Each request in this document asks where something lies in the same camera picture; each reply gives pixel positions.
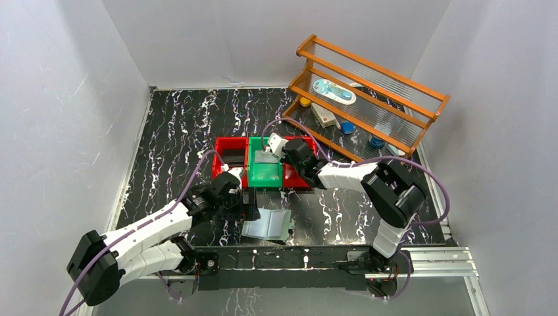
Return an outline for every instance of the gray floor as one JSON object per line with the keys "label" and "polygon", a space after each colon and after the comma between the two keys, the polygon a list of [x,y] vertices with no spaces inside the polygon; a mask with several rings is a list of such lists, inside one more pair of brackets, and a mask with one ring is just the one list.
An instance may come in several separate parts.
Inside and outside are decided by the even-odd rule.
{"label": "gray floor", "polygon": [[371,300],[367,293],[340,288],[240,288],[200,291],[178,303],[159,280],[136,280],[96,307],[93,315],[474,315],[463,277],[413,278],[404,294],[388,304]]}

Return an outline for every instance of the white box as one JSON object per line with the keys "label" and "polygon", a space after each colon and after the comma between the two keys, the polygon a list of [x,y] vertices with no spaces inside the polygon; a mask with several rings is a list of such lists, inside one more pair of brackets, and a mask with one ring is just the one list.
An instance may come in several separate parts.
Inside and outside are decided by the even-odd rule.
{"label": "white box", "polygon": [[335,115],[333,115],[333,113],[331,113],[330,111],[324,109],[323,107],[317,105],[314,102],[312,102],[311,108],[312,108],[312,112],[314,113],[314,115],[318,119],[318,122],[320,122],[320,125],[323,128],[335,125],[337,123],[337,119],[335,118]]}

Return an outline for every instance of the marble tabletop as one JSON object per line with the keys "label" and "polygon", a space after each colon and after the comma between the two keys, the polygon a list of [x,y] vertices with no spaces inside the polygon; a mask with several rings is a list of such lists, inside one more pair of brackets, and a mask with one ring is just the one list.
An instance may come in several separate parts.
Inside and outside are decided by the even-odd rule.
{"label": "marble tabletop", "polygon": [[[287,89],[171,90],[153,92],[147,121],[126,193],[117,228],[159,210],[176,198],[186,185],[199,158],[215,146],[220,136],[260,136],[265,125],[281,117],[295,98]],[[276,124],[267,133],[302,135],[292,125]],[[353,136],[364,146],[368,136]],[[347,161],[324,146],[334,160]],[[204,163],[197,182],[211,180],[211,161]],[[424,182],[424,175],[411,172]],[[295,223],[289,246],[370,244],[380,219],[372,202],[349,190],[298,192],[291,188],[258,191],[259,207],[290,209]],[[417,218],[437,217],[429,196]],[[240,236],[241,222],[215,218],[186,234],[195,246],[271,246],[267,241]],[[445,244],[440,226],[414,227],[408,244]]]}

